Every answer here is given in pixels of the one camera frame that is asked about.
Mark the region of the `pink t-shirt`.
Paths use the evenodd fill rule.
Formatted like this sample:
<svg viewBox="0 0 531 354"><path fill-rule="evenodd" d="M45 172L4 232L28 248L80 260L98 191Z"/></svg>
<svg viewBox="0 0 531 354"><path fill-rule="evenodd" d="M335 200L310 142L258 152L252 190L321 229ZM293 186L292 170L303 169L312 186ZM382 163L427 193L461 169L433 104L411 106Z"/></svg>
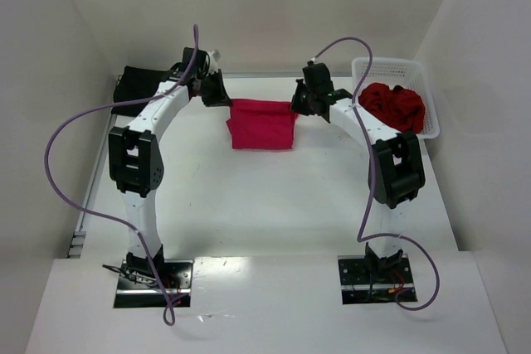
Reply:
<svg viewBox="0 0 531 354"><path fill-rule="evenodd" d="M226 121L237 150L291 150L298 114L285 101L234 99Z"/></svg>

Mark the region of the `dark red t-shirt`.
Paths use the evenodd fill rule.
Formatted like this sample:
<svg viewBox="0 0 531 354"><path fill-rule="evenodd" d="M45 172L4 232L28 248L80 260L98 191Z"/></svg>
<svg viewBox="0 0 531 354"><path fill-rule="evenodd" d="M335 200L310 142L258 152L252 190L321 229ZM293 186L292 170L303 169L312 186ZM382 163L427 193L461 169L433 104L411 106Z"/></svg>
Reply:
<svg viewBox="0 0 531 354"><path fill-rule="evenodd" d="M361 92L358 102L374 117L401 133L419 134L423 130L426 107L412 90L375 82Z"/></svg>

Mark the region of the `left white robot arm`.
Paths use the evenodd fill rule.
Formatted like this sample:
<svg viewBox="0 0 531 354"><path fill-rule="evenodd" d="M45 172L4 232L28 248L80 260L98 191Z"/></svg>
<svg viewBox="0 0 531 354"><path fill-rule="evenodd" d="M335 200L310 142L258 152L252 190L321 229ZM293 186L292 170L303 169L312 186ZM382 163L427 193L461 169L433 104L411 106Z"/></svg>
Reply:
<svg viewBox="0 0 531 354"><path fill-rule="evenodd" d="M159 144L192 98L207 107L228 106L218 61L219 51L186 47L182 61L164 73L157 91L131 122L109 133L110 177L122 194L129 230L125 269L154 277L164 268L163 244L158 235L156 190L164 175Z"/></svg>

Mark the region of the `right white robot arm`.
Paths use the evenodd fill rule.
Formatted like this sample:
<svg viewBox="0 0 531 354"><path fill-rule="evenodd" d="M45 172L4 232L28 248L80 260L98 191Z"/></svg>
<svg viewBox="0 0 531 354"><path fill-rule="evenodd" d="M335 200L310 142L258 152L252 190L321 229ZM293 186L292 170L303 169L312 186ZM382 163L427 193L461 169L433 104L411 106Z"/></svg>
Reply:
<svg viewBox="0 0 531 354"><path fill-rule="evenodd" d="M368 150L370 197L358 241L365 244L369 272L390 272L402 260L401 236L411 202L426 183L418 137L387 126L354 103L347 90L336 90L325 64L311 60L302 71L290 109L323 118Z"/></svg>

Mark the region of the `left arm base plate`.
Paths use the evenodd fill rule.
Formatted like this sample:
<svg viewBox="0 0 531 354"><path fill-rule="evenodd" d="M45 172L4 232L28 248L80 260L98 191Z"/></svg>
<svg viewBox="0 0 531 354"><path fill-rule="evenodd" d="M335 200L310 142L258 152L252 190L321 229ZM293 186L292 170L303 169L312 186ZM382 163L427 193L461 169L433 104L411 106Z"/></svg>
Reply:
<svg viewBox="0 0 531 354"><path fill-rule="evenodd" d="M193 262L169 260L163 264L160 278L174 308L189 308L192 291ZM114 296L114 308L164 308L166 300L151 274L133 271L125 261L118 268L111 269L118 274Z"/></svg>

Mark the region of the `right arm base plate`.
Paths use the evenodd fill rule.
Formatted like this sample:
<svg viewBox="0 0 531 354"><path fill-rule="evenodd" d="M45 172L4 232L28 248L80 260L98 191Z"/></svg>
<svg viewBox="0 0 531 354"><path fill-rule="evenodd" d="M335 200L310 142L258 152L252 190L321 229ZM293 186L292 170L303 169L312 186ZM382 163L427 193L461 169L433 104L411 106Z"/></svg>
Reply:
<svg viewBox="0 0 531 354"><path fill-rule="evenodd" d="M397 294L400 302L417 302L407 257L403 257L398 266L382 274L371 273L362 256L338 257L338 267L343 305L394 303Z"/></svg>

